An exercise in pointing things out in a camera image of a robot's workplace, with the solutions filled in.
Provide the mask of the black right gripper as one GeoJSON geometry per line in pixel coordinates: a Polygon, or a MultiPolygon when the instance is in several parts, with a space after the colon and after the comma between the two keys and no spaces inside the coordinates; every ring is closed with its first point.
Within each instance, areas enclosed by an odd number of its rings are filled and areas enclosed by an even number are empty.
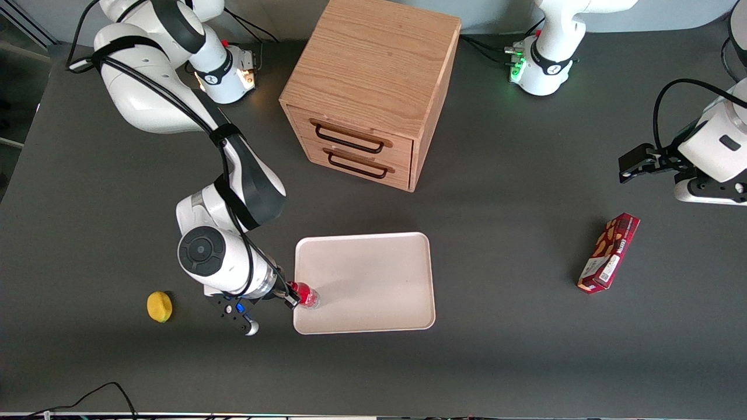
{"type": "Polygon", "coordinates": [[[280,298],[289,309],[295,309],[301,303],[298,289],[296,282],[286,281],[285,271],[281,267],[269,268],[257,288],[257,298],[280,298]]]}

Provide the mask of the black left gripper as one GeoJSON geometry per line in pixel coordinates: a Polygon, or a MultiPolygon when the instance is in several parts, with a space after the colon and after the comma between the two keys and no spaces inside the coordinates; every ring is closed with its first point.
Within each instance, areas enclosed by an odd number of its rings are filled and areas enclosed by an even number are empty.
{"type": "Polygon", "coordinates": [[[670,171],[675,171],[681,176],[696,176],[696,166],[679,150],[685,142],[673,140],[668,146],[663,146],[661,141],[655,141],[655,146],[650,143],[636,146],[619,157],[619,183],[629,183],[632,179],[645,174],[670,171]]]}

